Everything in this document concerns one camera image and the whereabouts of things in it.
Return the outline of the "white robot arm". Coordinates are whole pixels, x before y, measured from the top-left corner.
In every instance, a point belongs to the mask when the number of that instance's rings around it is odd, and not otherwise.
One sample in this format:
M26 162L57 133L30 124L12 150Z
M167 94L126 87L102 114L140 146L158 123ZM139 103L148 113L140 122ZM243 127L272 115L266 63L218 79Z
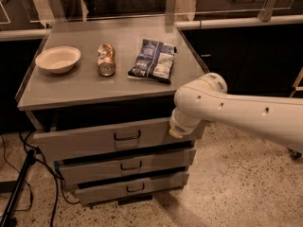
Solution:
M174 104L169 134L175 138L192 134L203 120L216 121L303 151L300 98L230 95L220 75L207 73L181 86Z

